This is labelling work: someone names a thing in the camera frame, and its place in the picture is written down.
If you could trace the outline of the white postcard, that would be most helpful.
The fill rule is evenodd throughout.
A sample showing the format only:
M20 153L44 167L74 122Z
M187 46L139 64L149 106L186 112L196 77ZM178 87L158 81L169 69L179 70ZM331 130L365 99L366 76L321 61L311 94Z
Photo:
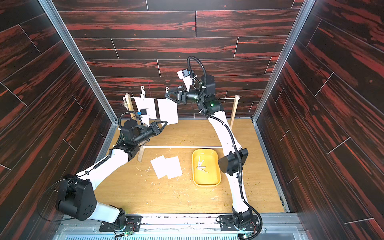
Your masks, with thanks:
M151 160L151 165L153 166L153 169L158 179L161 179L168 175L166 158L164 156L160 156Z
M180 177L183 174L178 156L167 158L166 167L168 179Z
M149 119L157 119L155 100L151 98L134 98L138 111L146 110Z
M178 105L169 99L157 99L157 101L160 120L167 121L168 125L177 124L179 122Z

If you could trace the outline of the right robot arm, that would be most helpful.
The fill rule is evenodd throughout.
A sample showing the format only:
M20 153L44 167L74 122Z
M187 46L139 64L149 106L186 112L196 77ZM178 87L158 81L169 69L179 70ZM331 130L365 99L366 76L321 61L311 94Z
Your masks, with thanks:
M165 97L178 105L197 104L199 113L206 117L213 126L222 145L224 157L219 159L220 170L226 175L233 200L232 222L239 230L244 230L252 221L251 207L246 204L243 188L243 165L248 157L248 150L242 148L236 140L221 102L216 98L214 77L208 75L206 86L201 84L198 89L191 86L197 77L179 76L184 85L169 90Z

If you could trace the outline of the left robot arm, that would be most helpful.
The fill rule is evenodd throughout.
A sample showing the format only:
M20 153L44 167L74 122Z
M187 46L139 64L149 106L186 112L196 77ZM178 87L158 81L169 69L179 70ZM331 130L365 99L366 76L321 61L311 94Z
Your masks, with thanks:
M158 121L145 126L136 120L120 123L118 141L108 155L76 175L67 175L59 184L56 209L79 221L96 220L124 228L126 212L98 202L95 189L115 170L131 161L141 145L158 136L167 124L167 121Z

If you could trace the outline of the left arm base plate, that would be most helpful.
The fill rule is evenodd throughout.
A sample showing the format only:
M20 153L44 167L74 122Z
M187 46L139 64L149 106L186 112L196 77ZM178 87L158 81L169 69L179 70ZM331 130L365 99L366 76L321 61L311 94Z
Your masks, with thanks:
M140 215L120 216L114 223L102 222L99 231L102 233L138 232L142 218Z

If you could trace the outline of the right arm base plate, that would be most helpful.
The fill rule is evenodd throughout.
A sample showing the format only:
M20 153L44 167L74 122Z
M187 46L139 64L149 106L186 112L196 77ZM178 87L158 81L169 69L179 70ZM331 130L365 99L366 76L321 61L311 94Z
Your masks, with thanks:
M216 222L219 224L219 227L222 232L228 232L228 231L256 232L260 228L260 223L257 216L253 216L253 218L249 221L241 222L238 218L236 218L232 214L219 215L216 218Z

